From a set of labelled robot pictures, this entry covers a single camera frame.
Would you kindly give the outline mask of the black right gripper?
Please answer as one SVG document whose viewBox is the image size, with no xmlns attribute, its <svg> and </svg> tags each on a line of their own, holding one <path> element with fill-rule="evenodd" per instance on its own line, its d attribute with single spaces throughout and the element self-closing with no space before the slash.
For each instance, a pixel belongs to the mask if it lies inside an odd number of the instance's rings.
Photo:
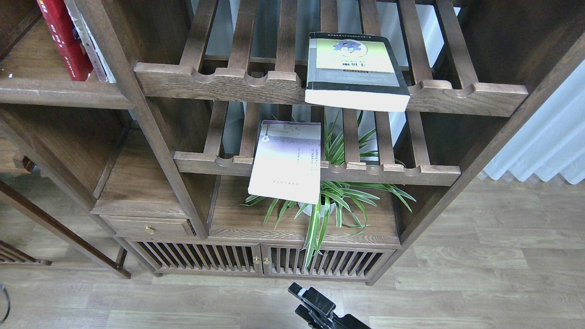
<svg viewBox="0 0 585 329">
<path fill-rule="evenodd" d="M 329 329 L 370 329 L 351 314 L 339 317 L 334 313 L 336 305 L 313 287 L 305 289 L 293 282 L 288 292 L 301 300 L 295 314 L 303 318 L 311 329 L 327 329 L 324 320 L 328 320 Z"/>
</svg>

